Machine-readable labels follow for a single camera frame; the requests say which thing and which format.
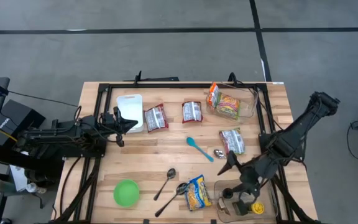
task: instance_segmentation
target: gray floor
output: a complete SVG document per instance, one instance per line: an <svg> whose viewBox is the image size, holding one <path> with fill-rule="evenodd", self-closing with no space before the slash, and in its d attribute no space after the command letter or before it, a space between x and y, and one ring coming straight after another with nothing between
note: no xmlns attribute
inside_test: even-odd
<svg viewBox="0 0 358 224"><path fill-rule="evenodd" d="M358 1L258 0L262 27L358 27ZM0 0L0 29L114 29L252 27L240 0ZM346 130L358 119L358 32L264 34L273 81L285 82L299 116L314 91L341 100L338 113L308 135L306 164L319 219L358 223L358 161ZM0 77L10 89L76 103L85 81L178 76L223 81L230 72L263 81L254 33L0 35ZM49 120L70 119L73 108L19 96ZM358 155L358 132L350 141ZM55 190L39 210L35 197L11 197L4 213L16 223L46 222Z"/></svg>

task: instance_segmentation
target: silver spoon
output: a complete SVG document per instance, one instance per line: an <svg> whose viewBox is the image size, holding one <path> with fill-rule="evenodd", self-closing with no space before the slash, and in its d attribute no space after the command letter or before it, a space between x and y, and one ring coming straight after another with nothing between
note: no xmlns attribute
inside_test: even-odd
<svg viewBox="0 0 358 224"><path fill-rule="evenodd" d="M224 155L224 153L222 151L220 151L219 149L215 149L214 150L214 155L215 157L217 157L218 159L225 159L226 156Z"/></svg>
<svg viewBox="0 0 358 224"><path fill-rule="evenodd" d="M165 184L167 184L168 180L174 178L176 176L176 174L177 174L177 171L174 168L168 170L168 172L167 172L167 180L165 181L164 185L162 185L160 191L157 192L157 194L154 196L154 200L158 199L162 189L165 187Z"/></svg>
<svg viewBox="0 0 358 224"><path fill-rule="evenodd" d="M177 187L177 193L175 194L175 196L173 196L171 198L171 200L169 200L168 203L166 203L162 208L160 208L160 210L158 210L154 215L156 217L159 217L162 213L162 211L164 211L164 209L169 205L169 203L171 203L171 201L178 195L183 195L186 192L186 188L187 188L187 183L181 183L179 184L179 186Z"/></svg>

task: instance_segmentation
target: food package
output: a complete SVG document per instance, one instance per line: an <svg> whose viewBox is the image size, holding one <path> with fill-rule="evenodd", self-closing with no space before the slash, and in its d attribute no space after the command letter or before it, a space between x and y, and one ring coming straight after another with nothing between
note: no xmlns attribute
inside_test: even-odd
<svg viewBox="0 0 358 224"><path fill-rule="evenodd" d="M211 198L206 190L204 175L194 178L187 184L185 198L190 211L212 205Z"/></svg>
<svg viewBox="0 0 358 224"><path fill-rule="evenodd" d="M215 82L212 83L211 87L209 88L207 104L212 106L213 108L215 108L218 103L219 94L220 94L219 87L217 86L217 84Z"/></svg>
<svg viewBox="0 0 358 224"><path fill-rule="evenodd" d="M235 154L243 154L246 152L246 145L242 139L240 128L235 128L228 131L219 131L226 154L233 151Z"/></svg>
<svg viewBox="0 0 358 224"><path fill-rule="evenodd" d="M167 116L165 115L163 104L159 104L148 111L145 111L144 116L146 118L147 130L149 132L156 129L168 128Z"/></svg>
<svg viewBox="0 0 358 224"><path fill-rule="evenodd" d="M223 93L218 96L216 112L224 114L230 118L237 119L239 117L240 101Z"/></svg>
<svg viewBox="0 0 358 224"><path fill-rule="evenodd" d="M182 104L183 109L183 121L186 123L189 121L202 121L203 115L201 114L201 102L184 102Z"/></svg>

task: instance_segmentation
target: blue spoon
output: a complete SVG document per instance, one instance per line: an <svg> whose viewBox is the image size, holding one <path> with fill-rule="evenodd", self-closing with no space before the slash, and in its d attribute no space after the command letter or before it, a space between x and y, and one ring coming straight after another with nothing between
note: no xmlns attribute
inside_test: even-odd
<svg viewBox="0 0 358 224"><path fill-rule="evenodd" d="M189 146L193 146L196 149L198 149L200 152L202 152L204 154L204 156L206 156L208 158L209 161L211 161L211 162L214 161L214 158L212 158L210 155L208 155L206 152L204 152L204 150L202 150L200 147L197 146L196 141L194 141L193 138L187 137L186 142Z"/></svg>

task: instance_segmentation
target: green bowl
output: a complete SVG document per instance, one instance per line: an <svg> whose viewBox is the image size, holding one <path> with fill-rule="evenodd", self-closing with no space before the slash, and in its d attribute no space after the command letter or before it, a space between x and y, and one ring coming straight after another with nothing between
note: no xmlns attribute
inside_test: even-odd
<svg viewBox="0 0 358 224"><path fill-rule="evenodd" d="M114 188L114 200L122 207L131 207L139 199L139 187L133 180L122 180Z"/></svg>

